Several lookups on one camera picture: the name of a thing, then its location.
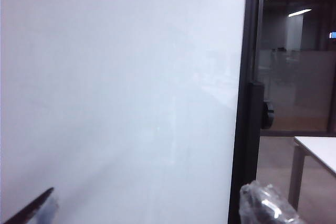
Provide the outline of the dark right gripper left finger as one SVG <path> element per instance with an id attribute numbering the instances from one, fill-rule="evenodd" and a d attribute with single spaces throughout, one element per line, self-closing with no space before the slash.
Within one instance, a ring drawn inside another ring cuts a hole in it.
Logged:
<path id="1" fill-rule="evenodd" d="M 4 224 L 53 223 L 59 209 L 58 200 L 53 196 L 54 191 L 54 187 L 48 188 Z"/>

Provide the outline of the plastic-wrapped right gripper right finger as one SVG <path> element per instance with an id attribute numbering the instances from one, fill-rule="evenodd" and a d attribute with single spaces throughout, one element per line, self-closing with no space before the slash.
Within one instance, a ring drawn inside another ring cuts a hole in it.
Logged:
<path id="1" fill-rule="evenodd" d="M 272 185 L 254 180 L 240 189 L 240 222 L 243 224 L 300 224 L 302 219 L 287 199 Z"/>

